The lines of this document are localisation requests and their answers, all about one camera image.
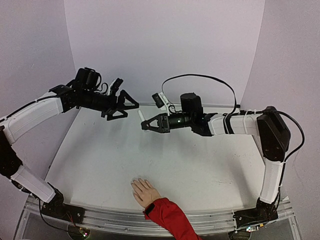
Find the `white nail polish cap brush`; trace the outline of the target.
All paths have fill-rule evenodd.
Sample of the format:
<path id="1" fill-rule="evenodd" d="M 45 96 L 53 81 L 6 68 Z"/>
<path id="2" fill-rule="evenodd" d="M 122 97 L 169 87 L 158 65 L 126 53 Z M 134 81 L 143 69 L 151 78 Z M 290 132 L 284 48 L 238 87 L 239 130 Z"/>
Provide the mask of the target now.
<path id="1" fill-rule="evenodd" d="M 139 115 L 139 118 L 140 118 L 141 122 L 144 122 L 145 121 L 145 117 L 144 117 L 143 112 L 141 110 L 138 110 L 137 112 L 138 112 L 138 115 Z"/>

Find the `red jacket sleeve forearm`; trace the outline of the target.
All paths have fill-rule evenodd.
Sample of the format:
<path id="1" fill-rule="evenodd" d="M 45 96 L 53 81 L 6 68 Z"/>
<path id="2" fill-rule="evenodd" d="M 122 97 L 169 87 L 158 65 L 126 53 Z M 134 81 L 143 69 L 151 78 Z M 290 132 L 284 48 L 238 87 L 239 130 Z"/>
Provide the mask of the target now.
<path id="1" fill-rule="evenodd" d="M 146 220 L 151 220 L 166 229 L 176 240 L 201 240 L 180 207 L 168 198 L 160 198 L 143 211 Z"/>

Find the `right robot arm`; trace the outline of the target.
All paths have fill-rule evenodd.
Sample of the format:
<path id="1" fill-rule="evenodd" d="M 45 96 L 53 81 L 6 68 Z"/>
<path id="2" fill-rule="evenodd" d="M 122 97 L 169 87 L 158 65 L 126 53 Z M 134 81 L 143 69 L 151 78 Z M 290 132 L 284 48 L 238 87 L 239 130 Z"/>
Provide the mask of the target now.
<path id="1" fill-rule="evenodd" d="M 155 93 L 152 97 L 163 112 L 145 119 L 139 110 L 141 128 L 144 131 L 165 134 L 173 129 L 190 128 L 193 133 L 202 137 L 252 136 L 265 165 L 259 200 L 265 204 L 275 202 L 291 139 L 291 132 L 275 107 L 268 106 L 261 112 L 205 113 L 200 96 L 184 93 L 180 96 L 181 111 L 170 112 L 169 100 L 163 92 Z"/>

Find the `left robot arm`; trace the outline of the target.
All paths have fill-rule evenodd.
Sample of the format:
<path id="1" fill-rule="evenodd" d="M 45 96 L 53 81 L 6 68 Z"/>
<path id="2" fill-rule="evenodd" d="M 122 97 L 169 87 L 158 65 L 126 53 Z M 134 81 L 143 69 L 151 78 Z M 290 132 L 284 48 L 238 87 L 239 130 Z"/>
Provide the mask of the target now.
<path id="1" fill-rule="evenodd" d="M 107 121 L 126 118 L 127 111 L 138 109 L 135 101 L 120 86 L 123 80 L 115 79 L 106 91 L 99 90 L 103 84 L 101 74 L 91 68 L 80 68 L 76 77 L 66 85 L 60 84 L 43 96 L 27 103 L 0 120 L 0 174 L 26 189 L 44 203 L 56 218 L 64 218 L 67 206 L 56 199 L 58 190 L 36 176 L 23 164 L 12 145 L 24 134 L 46 120 L 74 108 L 98 111 Z"/>

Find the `mannequin hand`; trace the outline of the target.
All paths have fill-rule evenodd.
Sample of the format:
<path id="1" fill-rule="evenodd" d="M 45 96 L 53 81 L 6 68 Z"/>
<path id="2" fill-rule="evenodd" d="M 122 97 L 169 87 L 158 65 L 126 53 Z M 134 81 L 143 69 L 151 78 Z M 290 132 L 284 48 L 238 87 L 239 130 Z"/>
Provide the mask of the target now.
<path id="1" fill-rule="evenodd" d="M 146 179 L 134 179 L 130 185 L 134 199 L 144 209 L 154 201 L 162 198 L 158 190 Z"/>

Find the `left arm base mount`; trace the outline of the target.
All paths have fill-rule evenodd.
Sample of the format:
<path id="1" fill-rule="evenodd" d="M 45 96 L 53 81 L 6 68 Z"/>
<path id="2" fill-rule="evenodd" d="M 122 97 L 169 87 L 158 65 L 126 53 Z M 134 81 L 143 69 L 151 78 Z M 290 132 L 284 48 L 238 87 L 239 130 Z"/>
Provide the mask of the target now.
<path id="1" fill-rule="evenodd" d="M 80 206 L 64 203 L 63 194 L 54 189 L 55 195 L 49 202 L 44 202 L 40 207 L 42 215 L 68 221 L 74 224 L 82 224 L 85 215 L 85 209 Z"/>

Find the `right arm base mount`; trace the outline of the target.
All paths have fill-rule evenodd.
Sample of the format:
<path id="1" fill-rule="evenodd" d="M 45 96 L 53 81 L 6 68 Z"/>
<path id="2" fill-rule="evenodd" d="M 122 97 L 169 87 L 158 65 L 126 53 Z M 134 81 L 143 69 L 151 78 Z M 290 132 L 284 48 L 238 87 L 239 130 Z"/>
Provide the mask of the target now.
<path id="1" fill-rule="evenodd" d="M 266 203 L 258 198 L 254 208 L 237 210 L 233 214 L 236 228 L 243 229 L 249 226 L 266 224 L 270 221 L 277 220 L 278 212 L 277 206 L 275 205 L 276 202 L 277 201 L 275 200 L 272 203 Z"/>

